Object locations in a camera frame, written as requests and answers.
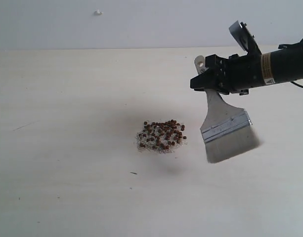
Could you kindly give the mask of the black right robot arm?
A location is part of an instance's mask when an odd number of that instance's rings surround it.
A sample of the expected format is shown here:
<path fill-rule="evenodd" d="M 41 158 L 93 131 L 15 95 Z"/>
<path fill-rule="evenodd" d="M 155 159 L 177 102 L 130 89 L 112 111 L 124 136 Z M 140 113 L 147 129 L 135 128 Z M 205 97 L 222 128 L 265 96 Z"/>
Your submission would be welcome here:
<path fill-rule="evenodd" d="M 204 68 L 190 81 L 191 89 L 247 95 L 252 88 L 303 79 L 303 41 L 281 44 L 277 51 L 260 51 L 222 58 L 215 54 L 199 61 Z"/>

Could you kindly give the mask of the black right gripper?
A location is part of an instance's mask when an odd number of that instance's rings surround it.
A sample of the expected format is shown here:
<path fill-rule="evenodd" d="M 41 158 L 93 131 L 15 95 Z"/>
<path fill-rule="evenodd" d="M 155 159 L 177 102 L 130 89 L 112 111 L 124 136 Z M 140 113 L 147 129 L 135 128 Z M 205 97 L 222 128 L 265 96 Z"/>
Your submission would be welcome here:
<path fill-rule="evenodd" d="M 260 58 L 261 51 L 257 44 L 244 56 L 207 56 L 206 67 L 196 65 L 198 75 L 190 80 L 190 88 L 195 91 L 210 89 L 225 95 L 246 94 L 246 90 L 264 86 Z"/>

